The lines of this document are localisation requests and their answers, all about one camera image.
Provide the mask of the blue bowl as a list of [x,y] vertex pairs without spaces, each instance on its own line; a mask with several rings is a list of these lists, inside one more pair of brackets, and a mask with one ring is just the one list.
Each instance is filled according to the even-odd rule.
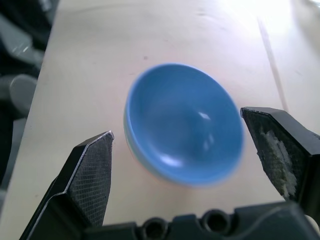
[[131,154],[154,176],[202,187],[230,177],[244,129],[228,92],[205,72],[164,63],[143,71],[128,92],[123,129]]

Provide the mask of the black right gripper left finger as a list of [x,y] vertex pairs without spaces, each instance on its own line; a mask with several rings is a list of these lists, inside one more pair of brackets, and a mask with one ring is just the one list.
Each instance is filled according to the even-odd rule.
[[52,181],[21,240],[81,240],[103,224],[111,189],[111,131],[75,146]]

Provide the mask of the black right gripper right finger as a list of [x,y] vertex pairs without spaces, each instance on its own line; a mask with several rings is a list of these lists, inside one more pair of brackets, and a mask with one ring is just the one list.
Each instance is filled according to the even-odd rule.
[[320,135],[284,110],[243,107],[240,114],[275,189],[306,215],[320,218]]

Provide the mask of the silver grey robot body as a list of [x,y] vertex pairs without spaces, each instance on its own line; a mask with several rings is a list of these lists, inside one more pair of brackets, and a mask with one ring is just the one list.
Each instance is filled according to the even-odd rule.
[[5,200],[60,0],[0,0],[0,204]]

